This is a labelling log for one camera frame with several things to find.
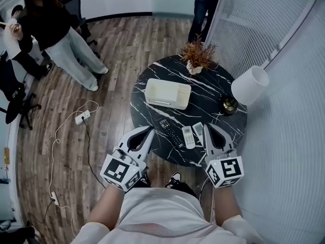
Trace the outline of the white remote control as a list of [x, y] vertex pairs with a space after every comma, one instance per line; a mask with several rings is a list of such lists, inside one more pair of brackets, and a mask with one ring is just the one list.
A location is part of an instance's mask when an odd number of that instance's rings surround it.
[[186, 126], [182, 128], [182, 133], [184, 137], [185, 146], [187, 149], [193, 149], [196, 147], [194, 136], [192, 133], [191, 126]]
[[202, 140], [203, 139], [203, 124], [201, 122], [196, 123], [195, 125], [192, 126], [196, 136]]

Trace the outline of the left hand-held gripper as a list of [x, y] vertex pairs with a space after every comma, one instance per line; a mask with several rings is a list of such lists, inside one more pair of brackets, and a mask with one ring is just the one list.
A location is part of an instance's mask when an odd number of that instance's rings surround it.
[[138, 127], [126, 132], [113, 153], [107, 154], [100, 176], [109, 184], [129, 191], [144, 175], [146, 157], [155, 135], [153, 126]]

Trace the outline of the white storage box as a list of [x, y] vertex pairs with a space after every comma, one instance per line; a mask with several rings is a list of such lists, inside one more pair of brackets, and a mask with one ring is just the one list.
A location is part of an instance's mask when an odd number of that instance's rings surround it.
[[188, 84], [150, 78], [145, 88], [146, 103], [161, 107], [185, 110], [191, 86]]

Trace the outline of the large white power strip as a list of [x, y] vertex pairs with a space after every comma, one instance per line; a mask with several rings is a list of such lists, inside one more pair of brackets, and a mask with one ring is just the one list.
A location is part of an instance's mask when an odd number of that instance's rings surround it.
[[81, 112], [79, 115], [75, 117], [75, 123], [77, 125], [80, 125], [83, 123], [85, 120], [89, 119], [91, 117], [91, 113], [89, 110], [86, 110], [84, 112]]

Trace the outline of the person's left forearm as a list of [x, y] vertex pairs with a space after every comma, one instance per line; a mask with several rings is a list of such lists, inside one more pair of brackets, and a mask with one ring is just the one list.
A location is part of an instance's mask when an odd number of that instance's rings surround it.
[[125, 192], [108, 185], [88, 216], [87, 222], [96, 222], [113, 230], [117, 224]]

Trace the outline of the black bag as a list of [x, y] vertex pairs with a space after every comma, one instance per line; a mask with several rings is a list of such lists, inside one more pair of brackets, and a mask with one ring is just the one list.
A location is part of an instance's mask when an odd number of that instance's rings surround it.
[[0, 222], [0, 244], [40, 244], [30, 221], [14, 230], [11, 227], [10, 220]]

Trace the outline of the round black marble table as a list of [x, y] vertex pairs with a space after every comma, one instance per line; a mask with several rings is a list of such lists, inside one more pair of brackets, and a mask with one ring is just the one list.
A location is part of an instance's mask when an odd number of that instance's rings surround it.
[[[203, 148], [199, 146], [194, 149], [178, 149], [159, 122], [166, 119], [180, 138], [183, 137], [183, 126], [193, 126], [198, 122], [212, 123], [225, 130], [237, 146], [246, 130], [247, 108], [239, 105], [234, 114], [223, 115], [220, 109], [221, 101], [224, 96], [231, 94], [231, 83], [234, 81], [231, 74], [212, 63], [210, 68], [203, 69], [201, 73], [190, 75], [186, 62], [181, 58], [181, 55], [162, 58], [141, 73], [131, 95], [131, 117], [136, 128], [154, 126], [156, 134], [151, 150], [158, 157], [180, 166], [199, 167], [203, 163]], [[186, 109], [178, 110], [147, 103], [144, 92], [150, 78], [190, 85], [191, 94]]]

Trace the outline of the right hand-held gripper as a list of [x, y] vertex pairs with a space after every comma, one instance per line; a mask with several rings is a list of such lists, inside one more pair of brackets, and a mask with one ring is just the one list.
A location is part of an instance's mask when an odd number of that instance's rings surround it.
[[214, 188], [235, 185], [243, 176], [242, 157], [237, 154], [230, 135], [212, 123], [204, 124], [204, 147], [206, 150], [205, 173]]

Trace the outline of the person's right forearm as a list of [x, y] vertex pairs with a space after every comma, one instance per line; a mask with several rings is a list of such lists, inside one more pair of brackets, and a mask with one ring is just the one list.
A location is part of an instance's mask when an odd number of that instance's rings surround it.
[[235, 216], [242, 216], [233, 187], [216, 188], [214, 191], [214, 211], [216, 225]]

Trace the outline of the person's right shoe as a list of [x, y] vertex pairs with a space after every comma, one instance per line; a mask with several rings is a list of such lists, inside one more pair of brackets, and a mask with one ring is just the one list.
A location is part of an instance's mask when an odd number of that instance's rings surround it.
[[181, 182], [181, 173], [180, 172], [175, 172], [167, 184], [165, 185], [165, 188], [173, 188], [177, 186]]

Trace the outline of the person's white shirt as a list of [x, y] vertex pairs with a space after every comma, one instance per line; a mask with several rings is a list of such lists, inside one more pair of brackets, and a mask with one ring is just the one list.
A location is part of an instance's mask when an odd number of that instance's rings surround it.
[[71, 244], [264, 244], [240, 215], [217, 226], [198, 199], [171, 188], [133, 188], [123, 196], [118, 222], [86, 223]]

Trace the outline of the person's left shoe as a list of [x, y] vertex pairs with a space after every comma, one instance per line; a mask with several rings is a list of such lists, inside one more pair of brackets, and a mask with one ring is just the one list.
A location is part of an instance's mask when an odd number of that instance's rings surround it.
[[147, 176], [147, 173], [143, 175], [143, 177], [140, 178], [138, 181], [138, 187], [139, 188], [149, 188], [150, 187], [150, 180]]

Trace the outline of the black remote control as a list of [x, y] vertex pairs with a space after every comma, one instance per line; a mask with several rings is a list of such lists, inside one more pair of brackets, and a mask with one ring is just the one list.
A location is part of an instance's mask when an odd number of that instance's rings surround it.
[[173, 129], [172, 125], [166, 120], [163, 119], [159, 122], [160, 126], [164, 130], [165, 134], [170, 138], [173, 145], [177, 148], [183, 148], [184, 143], [181, 140], [181, 138], [178, 136], [178, 134]]

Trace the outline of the orange dried plant in vase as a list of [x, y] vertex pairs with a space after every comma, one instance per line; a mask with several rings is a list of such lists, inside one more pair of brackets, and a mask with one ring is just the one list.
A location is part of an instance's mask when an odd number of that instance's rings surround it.
[[186, 62], [186, 68], [190, 75], [201, 73], [203, 68], [209, 68], [213, 62], [213, 56], [217, 45], [202, 43], [200, 35], [197, 35], [193, 42], [188, 42], [182, 49], [182, 60]]

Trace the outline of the person's black shorts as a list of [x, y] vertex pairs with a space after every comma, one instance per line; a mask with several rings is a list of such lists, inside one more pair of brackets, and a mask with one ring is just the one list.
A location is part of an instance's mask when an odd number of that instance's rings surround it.
[[[136, 182], [132, 187], [132, 189], [135, 189], [135, 188], [139, 188], [138, 187], [138, 182]], [[195, 192], [184, 182], [180, 182], [177, 186], [175, 186], [173, 188], [170, 188], [170, 189], [185, 192], [185, 193], [188, 193], [188, 194], [194, 196], [195, 198], [197, 198]]]

